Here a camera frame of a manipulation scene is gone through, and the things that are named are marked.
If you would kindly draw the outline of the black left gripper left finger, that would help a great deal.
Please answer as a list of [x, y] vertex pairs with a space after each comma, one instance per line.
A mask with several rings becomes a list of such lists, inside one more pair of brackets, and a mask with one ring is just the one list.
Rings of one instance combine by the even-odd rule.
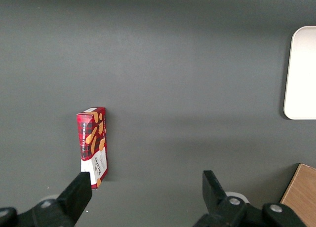
[[13, 207], [0, 209], [2, 227], [73, 227], [92, 197], [90, 173], [80, 172], [57, 198], [46, 198], [18, 214]]

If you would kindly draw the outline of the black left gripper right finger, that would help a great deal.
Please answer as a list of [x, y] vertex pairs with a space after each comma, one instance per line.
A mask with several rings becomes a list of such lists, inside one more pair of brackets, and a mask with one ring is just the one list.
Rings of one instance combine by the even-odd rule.
[[227, 195], [213, 171], [202, 173], [202, 195], [208, 213], [196, 227], [304, 227], [304, 222], [288, 206], [266, 203], [261, 209], [235, 195]]

